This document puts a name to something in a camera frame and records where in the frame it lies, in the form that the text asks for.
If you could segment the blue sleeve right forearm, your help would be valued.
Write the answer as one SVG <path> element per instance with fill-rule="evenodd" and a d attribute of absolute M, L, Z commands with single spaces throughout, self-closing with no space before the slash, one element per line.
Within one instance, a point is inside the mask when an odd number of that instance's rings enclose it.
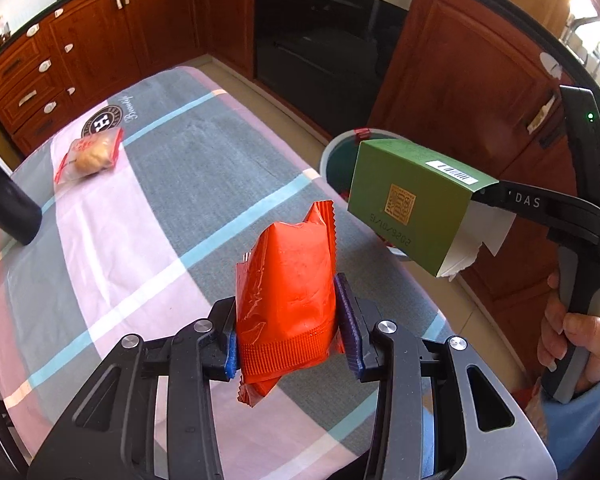
<path fill-rule="evenodd" d="M 558 471 L 568 469 L 600 426 L 600 382 L 567 404 L 540 393 L 545 443 Z"/>

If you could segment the person's right hand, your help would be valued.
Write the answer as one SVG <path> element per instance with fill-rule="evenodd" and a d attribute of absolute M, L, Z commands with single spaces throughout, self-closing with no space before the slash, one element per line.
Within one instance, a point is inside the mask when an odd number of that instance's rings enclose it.
<path fill-rule="evenodd" d="M 567 312 L 558 296 L 558 271 L 550 274 L 547 285 L 552 291 L 541 320 L 536 356 L 542 366 L 556 370 L 558 362 L 566 356 L 568 344 L 585 348 L 590 355 L 576 393 L 585 392 L 600 382 L 600 317 Z"/>

